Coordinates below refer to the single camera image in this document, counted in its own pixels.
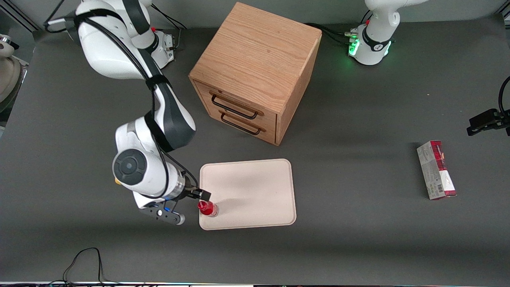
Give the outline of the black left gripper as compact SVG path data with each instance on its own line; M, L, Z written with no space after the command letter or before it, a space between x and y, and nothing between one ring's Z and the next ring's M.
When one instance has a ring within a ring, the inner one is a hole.
M488 109L485 112L470 118L470 126L467 127L468 136L474 136L477 133L492 129L505 129L507 136L510 136L510 110L498 111L497 109Z

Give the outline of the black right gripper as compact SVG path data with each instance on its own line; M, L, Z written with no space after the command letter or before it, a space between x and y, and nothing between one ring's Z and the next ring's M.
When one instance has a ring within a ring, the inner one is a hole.
M201 201L209 202L211 193L197 187L184 187L182 192L175 197L175 202L178 202L184 198L199 199Z

